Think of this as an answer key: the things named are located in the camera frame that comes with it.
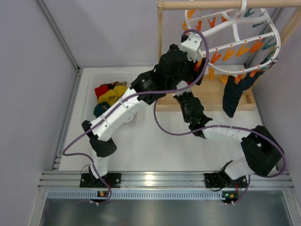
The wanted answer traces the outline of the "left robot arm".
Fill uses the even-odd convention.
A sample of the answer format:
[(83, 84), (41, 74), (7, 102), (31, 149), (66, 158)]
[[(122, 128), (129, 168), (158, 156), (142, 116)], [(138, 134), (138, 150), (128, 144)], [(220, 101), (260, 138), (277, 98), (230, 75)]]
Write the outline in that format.
[(85, 120), (82, 128), (94, 150), (89, 173), (94, 180), (107, 175), (109, 156), (117, 146), (112, 140), (114, 132), (140, 110), (150, 106), (167, 93), (174, 93), (184, 121), (190, 129), (204, 126), (210, 118), (203, 113), (200, 100), (195, 97), (189, 85), (200, 85), (208, 60), (203, 58), (198, 66), (197, 56), (200, 44), (183, 42), (172, 44), (160, 57), (154, 69), (141, 73), (117, 101), (93, 121)]

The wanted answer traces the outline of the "red christmas sock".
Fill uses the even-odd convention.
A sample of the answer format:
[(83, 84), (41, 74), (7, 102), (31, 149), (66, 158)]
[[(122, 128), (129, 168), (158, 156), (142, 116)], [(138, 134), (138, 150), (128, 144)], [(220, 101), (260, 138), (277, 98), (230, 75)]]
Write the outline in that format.
[(201, 67), (201, 61), (197, 61), (194, 66), (194, 71), (198, 72)]

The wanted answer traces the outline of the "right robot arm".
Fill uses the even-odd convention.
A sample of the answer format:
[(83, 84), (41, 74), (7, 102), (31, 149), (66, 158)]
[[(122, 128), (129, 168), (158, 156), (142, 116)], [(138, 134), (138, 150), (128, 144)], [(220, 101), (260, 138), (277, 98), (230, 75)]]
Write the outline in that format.
[(256, 174), (266, 177), (282, 158), (282, 149), (264, 126), (252, 130), (224, 127), (204, 114), (200, 100), (190, 92), (174, 95), (184, 122), (193, 135), (229, 144), (242, 150), (243, 156), (228, 161), (217, 177), (223, 187), (230, 186), (242, 176)]

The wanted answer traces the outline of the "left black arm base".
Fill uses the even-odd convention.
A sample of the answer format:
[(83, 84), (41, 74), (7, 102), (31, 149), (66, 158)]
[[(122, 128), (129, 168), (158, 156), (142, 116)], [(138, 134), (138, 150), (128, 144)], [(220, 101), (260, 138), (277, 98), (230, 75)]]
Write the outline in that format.
[[(121, 174), (120, 173), (108, 173), (103, 177), (103, 180), (108, 184), (110, 188), (120, 188)], [(96, 179), (90, 173), (83, 173), (81, 175), (80, 184), (81, 188), (105, 188), (106, 185), (101, 179)]]

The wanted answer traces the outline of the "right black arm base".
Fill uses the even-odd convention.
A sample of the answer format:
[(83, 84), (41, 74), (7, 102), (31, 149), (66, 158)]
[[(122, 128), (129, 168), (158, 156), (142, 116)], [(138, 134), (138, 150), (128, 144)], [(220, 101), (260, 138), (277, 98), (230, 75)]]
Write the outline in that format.
[(232, 179), (224, 172), (205, 173), (204, 177), (206, 188), (210, 188), (212, 191), (220, 191), (233, 184)]

